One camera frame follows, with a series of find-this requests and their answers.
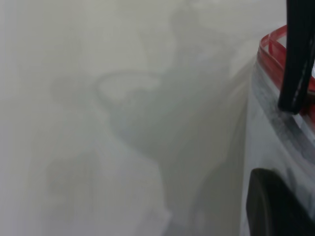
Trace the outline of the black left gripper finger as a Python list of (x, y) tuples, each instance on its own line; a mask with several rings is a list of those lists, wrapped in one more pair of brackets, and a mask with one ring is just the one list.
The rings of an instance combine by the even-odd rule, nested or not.
[(246, 201), (251, 236), (313, 236), (315, 223), (281, 177), (256, 168), (251, 171)]

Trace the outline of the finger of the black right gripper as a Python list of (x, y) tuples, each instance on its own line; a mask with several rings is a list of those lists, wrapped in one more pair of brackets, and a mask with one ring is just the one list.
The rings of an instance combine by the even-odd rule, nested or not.
[(315, 61), (315, 1), (288, 0), (286, 61), (278, 108), (290, 114), (302, 110)]

